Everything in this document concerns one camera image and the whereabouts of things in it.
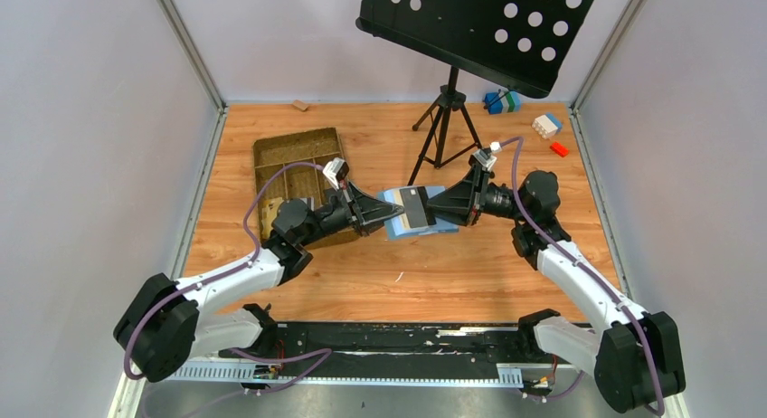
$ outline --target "brown compartment box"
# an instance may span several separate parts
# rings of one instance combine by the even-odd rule
[[[344,157],[341,139],[336,128],[318,128],[315,130],[293,133],[275,138],[259,139],[253,143],[253,164],[255,167],[256,192],[260,191],[266,182],[285,165],[295,162],[310,162],[324,166],[335,157]],[[283,200],[292,198],[314,198],[315,208],[325,203],[325,189],[330,184],[322,173],[308,166],[294,167],[279,176],[259,200],[257,207],[259,233],[265,239],[264,226],[267,206],[270,200],[281,197]],[[319,242],[314,242],[308,249],[322,248],[351,242],[359,236],[351,228],[330,235]]]

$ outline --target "white toy block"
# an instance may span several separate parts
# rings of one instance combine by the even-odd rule
[[[546,115],[536,118],[533,121],[533,128],[544,139],[550,138],[559,131],[559,128]]]

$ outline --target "wood grain surface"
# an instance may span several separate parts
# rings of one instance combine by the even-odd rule
[[[185,276],[203,273],[252,250],[241,228],[254,197],[251,148],[257,138],[312,128],[336,127],[355,183],[368,194],[405,185],[429,128],[412,124],[428,104],[313,104],[306,112],[285,105],[230,108],[205,193]],[[554,171],[562,198],[557,217],[583,254],[618,286],[599,216],[594,207],[578,147],[563,104],[529,104],[522,111],[488,115],[469,104],[484,145],[523,135],[519,178],[535,169]],[[549,149],[531,128],[533,119],[552,112],[565,127],[553,140],[569,148],[566,158]],[[452,114],[446,157],[470,143],[459,113]],[[510,185],[513,148],[498,155],[497,184]],[[442,169],[424,163],[420,185],[457,183],[469,170],[466,155]],[[251,218],[251,227],[255,228]],[[539,309],[556,309],[570,320],[581,312],[551,281],[516,256],[512,223],[484,215],[454,234],[389,242],[385,230],[356,242],[313,251],[314,260],[296,279],[231,304],[272,304],[284,320],[328,321],[516,321]],[[396,281],[403,272],[402,278]]]

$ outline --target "music stand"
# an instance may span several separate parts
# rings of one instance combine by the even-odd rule
[[[421,163],[439,168],[481,147],[466,111],[466,95],[455,90],[459,70],[534,99],[546,97],[564,56],[593,0],[362,0],[357,28],[450,65],[440,96],[413,126],[416,130],[440,107],[408,185]],[[461,110],[474,144],[442,161],[450,113]],[[437,125],[435,160],[426,157]]]

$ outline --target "red block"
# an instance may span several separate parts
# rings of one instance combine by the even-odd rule
[[[551,149],[553,150],[554,153],[558,154],[560,157],[565,157],[568,154],[570,154],[570,151],[559,142],[554,142],[551,145]]]

